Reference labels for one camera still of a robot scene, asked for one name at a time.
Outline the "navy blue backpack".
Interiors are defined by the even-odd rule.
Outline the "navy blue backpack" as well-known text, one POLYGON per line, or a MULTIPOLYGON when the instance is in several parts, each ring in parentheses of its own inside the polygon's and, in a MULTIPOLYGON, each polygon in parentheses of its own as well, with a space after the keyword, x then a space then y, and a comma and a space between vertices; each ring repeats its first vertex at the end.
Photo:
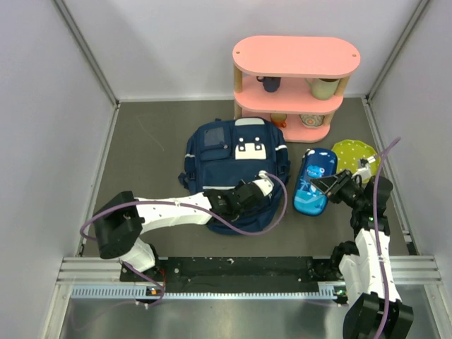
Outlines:
POLYGON ((196 194, 233 189, 240 181, 253 181, 260 171, 288 183, 290 160, 282 131, 260 117, 217 119, 200 126, 187 141, 178 180, 196 194))

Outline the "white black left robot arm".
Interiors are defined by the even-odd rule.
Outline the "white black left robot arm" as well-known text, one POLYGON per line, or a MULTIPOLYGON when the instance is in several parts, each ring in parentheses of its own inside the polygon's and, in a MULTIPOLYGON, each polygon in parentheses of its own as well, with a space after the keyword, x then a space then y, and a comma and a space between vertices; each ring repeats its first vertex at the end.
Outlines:
POLYGON ((182 198, 150 200, 122 192, 97 212, 93 222, 100 258, 118 258, 143 279, 152 280, 160 272, 160 263, 154 248, 140 240, 143 233, 178 225, 207 225, 214 215, 232 222, 263 203, 272 191, 272 181, 262 178, 182 198))

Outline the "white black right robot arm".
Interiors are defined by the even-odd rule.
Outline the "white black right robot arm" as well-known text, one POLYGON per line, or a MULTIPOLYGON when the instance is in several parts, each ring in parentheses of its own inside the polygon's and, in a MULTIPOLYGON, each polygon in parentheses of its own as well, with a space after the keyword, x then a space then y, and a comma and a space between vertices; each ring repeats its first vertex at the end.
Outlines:
POLYGON ((397 291, 389 256, 390 227, 385 215, 393 184, 373 176, 366 185, 348 170, 311 180, 331 203, 352 209, 352 241, 337 245, 328 271, 345 281, 349 309, 344 338, 406 338, 414 320, 412 307, 397 291))

